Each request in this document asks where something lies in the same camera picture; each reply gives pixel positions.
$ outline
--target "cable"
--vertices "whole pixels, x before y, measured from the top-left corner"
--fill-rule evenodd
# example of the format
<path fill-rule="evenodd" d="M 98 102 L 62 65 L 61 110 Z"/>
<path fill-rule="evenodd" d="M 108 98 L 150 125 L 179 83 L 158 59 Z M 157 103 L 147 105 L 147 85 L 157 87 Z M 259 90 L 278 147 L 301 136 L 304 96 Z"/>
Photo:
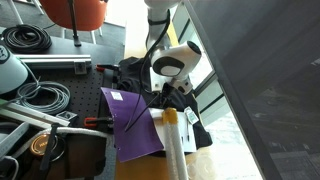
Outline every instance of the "cable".
<path fill-rule="evenodd" d="M 149 102 L 149 104 L 141 111 L 141 113 L 138 115 L 138 117 L 137 117 L 131 124 L 129 124 L 129 123 L 127 124 L 125 131 L 128 131 L 128 130 L 138 121 L 138 119 L 142 116 L 142 114 L 149 108 L 149 106 L 150 106 L 159 96 L 160 96 L 160 93 L 158 93 L 157 96 L 154 97 L 154 98 Z"/>
<path fill-rule="evenodd" d="M 42 28 L 42 29 L 49 29 L 49 28 L 51 28 L 51 27 L 53 27 L 53 26 L 55 26 L 55 25 L 56 25 L 56 23 L 53 23 L 53 24 L 51 24 L 50 26 L 44 27 L 44 28 Z"/>
<path fill-rule="evenodd" d="M 18 101 L 18 103 L 22 106 L 25 106 L 46 114 L 54 115 L 62 112 L 68 106 L 70 101 L 70 91 L 68 90 L 68 88 L 56 82 L 51 82 L 51 81 L 39 82 L 39 80 L 36 79 L 35 75 L 30 70 L 30 68 L 23 61 L 20 61 L 20 62 L 26 67 L 26 69 L 29 71 L 29 73 L 31 74 L 35 82 L 22 85 L 17 90 L 18 97 L 8 101 L 7 103 L 0 105 L 0 109 L 9 103 Z M 43 91 L 43 90 L 49 91 L 55 94 L 55 99 L 51 104 L 32 105 L 28 102 L 28 100 L 36 97 L 39 91 Z"/>
<path fill-rule="evenodd" d="M 132 118 L 134 116 L 134 114 L 136 113 L 136 110 L 137 110 L 137 107 L 138 107 L 138 104 L 139 104 L 139 101 L 140 101 L 140 97 L 141 97 L 141 89 L 143 89 L 144 91 L 146 91 L 147 93 L 152 93 L 152 92 L 149 92 L 147 91 L 144 87 L 143 87 L 143 83 L 142 83 L 142 73 L 143 73 L 143 69 L 144 69 L 144 66 L 147 62 L 147 60 L 149 59 L 149 56 L 151 55 L 151 53 L 155 50 L 156 46 L 159 44 L 159 42 L 162 40 L 163 36 L 167 33 L 167 30 L 168 30 L 168 27 L 170 25 L 170 11 L 168 10 L 167 11 L 167 19 L 166 19 L 166 25 L 163 29 L 163 31 L 161 32 L 159 38 L 156 40 L 156 42 L 153 43 L 153 45 L 151 46 L 151 48 L 147 51 L 146 55 L 143 57 L 143 63 L 142 65 L 140 66 L 140 73 L 139 73 L 139 83 L 140 83 L 140 88 L 139 88 L 139 97 L 138 97 L 138 100 L 137 100 L 137 103 L 135 105 L 135 108 L 133 110 L 133 113 L 127 123 L 127 126 L 125 128 L 125 132 L 127 132 L 131 127 L 131 121 L 132 121 Z"/>
<path fill-rule="evenodd" d="M 11 156 L 4 156 L 4 158 L 12 160 L 14 162 L 14 164 L 16 165 L 16 169 L 15 169 L 14 174 L 12 176 L 12 180 L 16 180 L 17 174 L 18 174 L 18 171 L 19 171 L 19 163 L 18 163 L 18 161 L 15 158 L 11 157 Z"/>
<path fill-rule="evenodd" d="M 16 53 L 37 53 L 48 49 L 52 42 L 49 34 L 34 25 L 21 24 L 2 32 L 6 46 Z"/>

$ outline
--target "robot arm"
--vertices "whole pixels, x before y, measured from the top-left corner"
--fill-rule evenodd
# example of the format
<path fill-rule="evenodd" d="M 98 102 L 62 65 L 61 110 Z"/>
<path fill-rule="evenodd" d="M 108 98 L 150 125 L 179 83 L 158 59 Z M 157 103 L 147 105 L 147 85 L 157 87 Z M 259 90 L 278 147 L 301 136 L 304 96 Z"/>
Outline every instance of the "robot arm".
<path fill-rule="evenodd" d="M 146 46 L 149 50 L 165 29 L 168 10 L 180 0 L 145 0 L 148 5 L 149 35 Z M 172 77 L 168 84 L 183 94 L 192 90 L 189 73 L 201 58 L 199 47 L 191 41 L 177 47 L 170 47 L 165 35 L 150 56 L 153 71 L 165 77 Z"/>

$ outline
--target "coiled cable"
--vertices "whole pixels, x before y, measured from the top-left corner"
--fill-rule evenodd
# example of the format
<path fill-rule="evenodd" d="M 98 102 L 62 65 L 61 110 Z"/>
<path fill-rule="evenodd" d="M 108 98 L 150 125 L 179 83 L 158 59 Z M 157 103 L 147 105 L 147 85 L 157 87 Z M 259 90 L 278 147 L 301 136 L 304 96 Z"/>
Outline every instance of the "coiled cable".
<path fill-rule="evenodd" d="M 62 84 L 51 82 L 51 81 L 40 82 L 38 79 L 36 79 L 35 75 L 30 70 L 30 68 L 23 61 L 20 61 L 20 62 L 29 71 L 34 82 L 27 83 L 19 87 L 17 90 L 18 97 L 8 101 L 7 103 L 0 105 L 0 109 L 12 102 L 17 102 L 22 106 L 35 109 L 37 111 L 50 114 L 50 115 L 58 114 L 62 112 L 65 108 L 67 108 L 70 101 L 70 91 L 68 90 L 67 87 L 65 87 Z M 35 98 L 41 90 L 54 93 L 55 94 L 54 101 L 48 105 L 30 104 L 28 100 Z"/>
<path fill-rule="evenodd" d="M 48 49 L 51 44 L 49 34 L 38 26 L 21 24 L 2 32 L 6 46 L 16 53 L 30 54 Z"/>

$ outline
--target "purple folder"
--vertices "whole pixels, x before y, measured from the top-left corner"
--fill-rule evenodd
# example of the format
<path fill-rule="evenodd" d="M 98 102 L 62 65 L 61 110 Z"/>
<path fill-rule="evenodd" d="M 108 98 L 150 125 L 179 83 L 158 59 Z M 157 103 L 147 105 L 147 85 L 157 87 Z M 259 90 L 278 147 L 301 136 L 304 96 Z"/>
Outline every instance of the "purple folder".
<path fill-rule="evenodd" d="M 124 131 L 133 114 L 139 94 L 103 87 L 101 90 L 114 120 L 115 146 L 120 162 L 163 150 L 149 110 L 146 110 L 127 132 Z M 141 97 L 131 123 L 145 108 L 146 103 Z"/>

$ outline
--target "orange chair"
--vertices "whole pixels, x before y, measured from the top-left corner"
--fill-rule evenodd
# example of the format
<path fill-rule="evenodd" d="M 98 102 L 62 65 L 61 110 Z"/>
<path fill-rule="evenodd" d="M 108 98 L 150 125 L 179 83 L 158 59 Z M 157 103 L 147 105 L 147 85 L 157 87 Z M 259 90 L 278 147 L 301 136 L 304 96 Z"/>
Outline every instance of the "orange chair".
<path fill-rule="evenodd" d="M 104 22 L 107 2 L 101 0 L 74 0 L 76 27 L 79 31 L 90 31 L 91 38 L 96 44 L 94 30 L 99 29 Z M 61 37 L 65 36 L 65 28 L 72 29 L 72 21 L 68 0 L 40 0 L 48 17 L 57 25 L 63 27 Z"/>

